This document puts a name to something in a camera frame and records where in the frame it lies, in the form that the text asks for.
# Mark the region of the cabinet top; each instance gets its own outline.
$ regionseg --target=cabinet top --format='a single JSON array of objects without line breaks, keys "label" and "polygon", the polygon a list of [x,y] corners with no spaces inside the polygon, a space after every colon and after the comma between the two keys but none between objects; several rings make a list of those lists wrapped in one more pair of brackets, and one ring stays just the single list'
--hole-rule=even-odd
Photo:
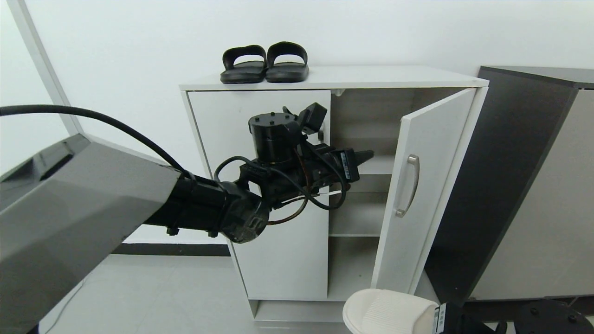
[{"label": "cabinet top", "polygon": [[481,66],[481,69],[534,78],[578,89],[594,89],[594,69],[529,66]]},{"label": "cabinet top", "polygon": [[356,88],[486,87],[489,81],[436,68],[407,66],[310,67],[300,83],[223,84],[219,74],[179,85],[181,90],[292,90]]}]

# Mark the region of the white slipper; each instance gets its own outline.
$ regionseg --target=white slipper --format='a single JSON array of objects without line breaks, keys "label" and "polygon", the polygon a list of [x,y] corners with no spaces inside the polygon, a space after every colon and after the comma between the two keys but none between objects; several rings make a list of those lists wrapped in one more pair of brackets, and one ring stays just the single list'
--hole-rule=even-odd
[{"label": "white slipper", "polygon": [[431,334],[437,306],[401,292],[365,289],[349,297],[342,318],[354,334]]}]

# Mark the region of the floor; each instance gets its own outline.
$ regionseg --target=floor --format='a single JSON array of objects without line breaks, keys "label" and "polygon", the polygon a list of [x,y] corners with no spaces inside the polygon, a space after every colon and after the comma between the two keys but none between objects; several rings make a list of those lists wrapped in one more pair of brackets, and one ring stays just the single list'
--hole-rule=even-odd
[{"label": "floor", "polygon": [[[350,333],[340,323],[255,322],[229,257],[111,255],[71,294],[40,333]],[[426,276],[416,295],[436,300]]]}]

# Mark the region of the gray robot arm casing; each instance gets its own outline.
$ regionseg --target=gray robot arm casing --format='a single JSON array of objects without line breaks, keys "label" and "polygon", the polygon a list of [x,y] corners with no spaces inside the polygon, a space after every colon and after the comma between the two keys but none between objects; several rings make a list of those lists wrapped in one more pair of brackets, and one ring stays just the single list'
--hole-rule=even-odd
[{"label": "gray robot arm casing", "polygon": [[0,332],[26,333],[37,325],[163,206],[179,176],[82,135],[6,173],[0,179]]}]

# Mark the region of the black cylindrical motor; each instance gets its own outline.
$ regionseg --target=black cylindrical motor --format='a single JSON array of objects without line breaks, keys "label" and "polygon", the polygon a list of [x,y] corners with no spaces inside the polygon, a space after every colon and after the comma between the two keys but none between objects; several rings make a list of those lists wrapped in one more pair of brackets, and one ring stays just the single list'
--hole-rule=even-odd
[{"label": "black cylindrical motor", "polygon": [[254,116],[248,123],[257,159],[261,163],[281,167],[292,162],[294,140],[301,135],[294,115],[271,112]]}]

